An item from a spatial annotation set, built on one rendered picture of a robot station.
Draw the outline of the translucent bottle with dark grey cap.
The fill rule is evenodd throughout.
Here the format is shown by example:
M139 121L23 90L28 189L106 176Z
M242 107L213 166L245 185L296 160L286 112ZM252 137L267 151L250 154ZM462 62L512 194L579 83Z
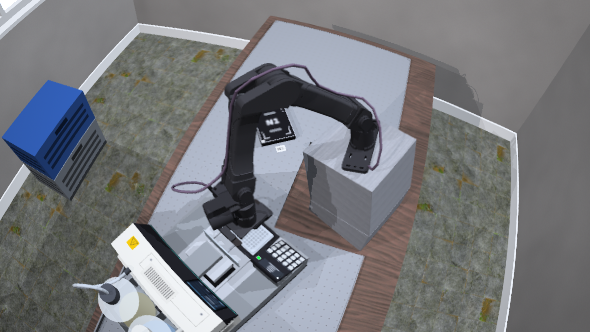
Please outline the translucent bottle with dark grey cap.
M107 283L116 278L106 280L101 286L109 294L102 291L98 294L99 307L108 319L129 328L131 323L140 316L158 314L150 298L127 279L123 278L113 285Z

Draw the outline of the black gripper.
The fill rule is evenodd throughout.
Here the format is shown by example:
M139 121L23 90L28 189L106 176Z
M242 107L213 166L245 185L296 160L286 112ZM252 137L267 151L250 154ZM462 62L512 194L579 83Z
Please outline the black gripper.
M254 213L254 215L251 218L241 219L241 218L238 218L234 214L236 216L238 226L236 226L234 223L229 223L229 224L226 225L228 228L226 226L223 226L220 229L221 233L226 238L228 238L236 247L239 247L242 244L242 242L238 238L240 238L242 240L243 237L246 236L252 229L256 230L267 219L269 219L273 215L273 212L267 206L265 206L262 202L259 202L257 199L255 199L255 202L258 205L255 203L255 206L256 206L255 213ZM236 235L233 234L230 231L230 229Z

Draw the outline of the white multiwell plate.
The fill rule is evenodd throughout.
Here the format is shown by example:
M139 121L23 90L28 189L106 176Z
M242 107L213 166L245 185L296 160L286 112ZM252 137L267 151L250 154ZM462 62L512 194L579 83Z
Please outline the white multiwell plate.
M243 237L242 240L241 239L240 240L243 242L241 245L249 253L251 253L252 255L254 255L256 252L258 252L273 237L274 237L273 234L270 233L265 227L263 227L261 225L256 230L252 229L251 232L249 232L246 236Z

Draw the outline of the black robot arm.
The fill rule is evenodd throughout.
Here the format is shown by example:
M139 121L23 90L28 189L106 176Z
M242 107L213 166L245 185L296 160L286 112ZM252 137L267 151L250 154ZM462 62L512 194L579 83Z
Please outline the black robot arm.
M241 84L275 67L272 63L262 64L228 83L224 91L229 99L228 111L234 91ZM222 181L211 189L215 198L202 205L213 230L232 222L238 226L236 216L248 219L255 213L253 157L258 121L264 111L296 106L343 123L350 129L351 138L342 170L368 173L379 127L372 113L355 98L327 91L285 69L274 70L250 82L238 94L231 111L227 168Z

